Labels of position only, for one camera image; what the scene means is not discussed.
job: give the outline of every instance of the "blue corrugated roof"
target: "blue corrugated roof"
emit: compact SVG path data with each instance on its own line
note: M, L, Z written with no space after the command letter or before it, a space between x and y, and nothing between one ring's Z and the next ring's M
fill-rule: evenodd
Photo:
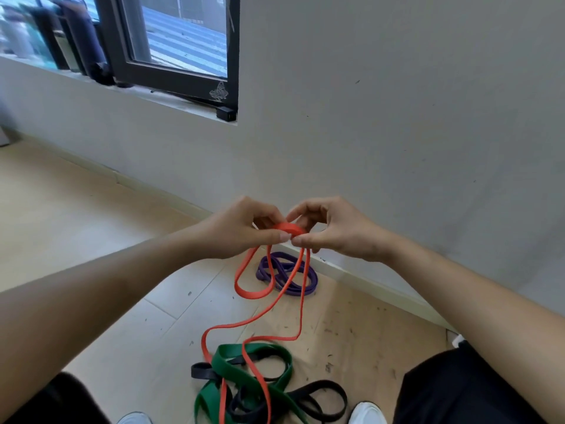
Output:
M94 0L84 0L98 20ZM34 0L0 0L2 4L35 4ZM225 34L143 7L147 39L154 60L169 67L227 77Z

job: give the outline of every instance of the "white window sill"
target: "white window sill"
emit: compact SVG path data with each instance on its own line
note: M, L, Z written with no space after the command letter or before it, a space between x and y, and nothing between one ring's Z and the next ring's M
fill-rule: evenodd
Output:
M175 108L177 110L184 111L186 113L190 113L197 116L207 117L210 120L214 120L221 123L226 123L230 125L237 125L237 121L234 122L226 122L216 117L216 109L212 107L207 107L203 105L199 105L193 103L191 101L187 101L186 99L182 99L180 97L175 97L174 95L166 94L165 92L160 92L157 90L151 90L147 87L143 86L133 86L133 87L117 87L117 86L104 86L101 84L96 83L94 80L89 78L88 76L83 76L81 73L74 73L69 70L56 70L51 68L45 68L45 66L41 62L36 62L30 59L18 58L15 55L6 55L0 54L3 58L13 60L15 62L20 62L28 65L32 65L37 68L41 68L44 71L49 71L55 74L59 74L61 76L70 77L76 80L81 80L83 82L92 83L97 86L101 86L105 89L108 89L113 92L119 92L122 94L134 95L135 97L145 99L147 101L152 101L157 104L161 104L162 106L167 106L171 108Z

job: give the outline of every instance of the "orange resistance band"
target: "orange resistance band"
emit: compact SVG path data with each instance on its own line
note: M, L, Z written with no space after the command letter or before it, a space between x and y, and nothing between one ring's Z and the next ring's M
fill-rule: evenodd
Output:
M279 229L281 231L287 232L287 233L291 234L293 237L297 236L297 235L302 235L303 233L306 233L306 231L304 229L302 229L300 226L295 225L294 223L279 223L279 224L273 226L273 229ZM247 265L251 261L251 258L253 257L253 255L255 254L255 252L258 249L259 249L259 247L256 247L254 249L250 249L247 252L247 255L245 256L243 262L240 264L239 268L236 271L234 288L236 290L236 293L239 294L241 297L244 297L245 299L261 299L262 297L265 297L266 295L271 293L273 291L273 288L275 287L275 270L273 269L273 264L271 263L271 246L270 245L267 246L267 258L268 258L267 262L269 263L269 270L271 271L271 282L269 283L267 288L264 289L264 290L261 290L260 292L247 292L246 290L243 290L237 284L237 281L240 279L241 274L244 272L245 268L247 267ZM275 306L277 304L277 302L283 296L286 289L288 289L288 286L290 285L294 276L298 272L298 269L300 268L300 264L302 263L303 257L304 257L304 249L302 248L302 249L300 249L300 255L298 256L298 261L296 262L294 269L292 270L292 272L290 273L290 276L288 277L288 281L286 282L284 287L281 289L281 291L279 292L279 294L277 295L277 297L273 301L273 303L271 305L267 306L258 315L251 317L251 318L248 318L247 320L240 321L239 323L219 324L218 326L210 327L209 329L207 329L202 334L202 340L201 340L202 353L204 355L205 360L208 363L212 363L212 355L210 354L210 352L208 351L208 348L206 347L206 336L208 335L208 332L210 332L211 330L214 330L214 329L229 329L229 328L244 326L246 324L252 323L255 320L258 320L259 318L264 316L266 313L268 313L273 308L273 306ZM306 289L306 285L308 283L308 269L309 268L310 268L310 249L306 249L306 262L304 264L304 279L302 281L302 292L300 294L300 326L299 326L298 333L296 334L296 336L251 336L251 337L247 338L245 341L243 341L242 346L241 346L241 354L244 357L245 363L247 363L247 366L249 367L249 369L251 369L251 372L257 378L259 384L261 385L261 388L263 389L263 393L265 394L265 400L267 402L267 424L271 423L271 396L269 395L269 389L267 387L267 383L265 382L265 378L263 377L263 375L261 375L261 373L259 372L259 369L257 369L255 364L249 358L247 351L245 351L245 345L247 343L253 342L253 341L296 341L298 339L298 337L300 336L300 333L302 332L302 309L303 309L303 306L304 306L304 292L305 292L305 289ZM220 388L220 417L219 417L220 424L225 424L226 392L227 392L226 382L225 382L225 379L222 379L222 386Z

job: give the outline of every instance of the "black window frame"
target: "black window frame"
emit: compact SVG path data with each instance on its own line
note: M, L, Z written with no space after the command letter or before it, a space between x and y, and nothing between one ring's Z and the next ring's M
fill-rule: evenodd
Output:
M116 80L169 92L216 107L227 107L237 112L240 53L239 0L225 0L227 78L134 60L132 55L139 41L136 40L135 35L130 35L130 28L136 29L138 38L147 38L139 1L128 0L127 5L130 9L127 12L123 0L94 0L94 2L100 18L108 61ZM137 8L138 11L132 11L131 6L134 6L133 10Z

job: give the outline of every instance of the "person's left arm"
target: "person's left arm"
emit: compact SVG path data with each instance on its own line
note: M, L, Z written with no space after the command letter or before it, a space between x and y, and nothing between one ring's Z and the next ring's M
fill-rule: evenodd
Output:
M244 197L179 232L0 293L0 422L173 272L285 242L270 229L282 221L275 206Z

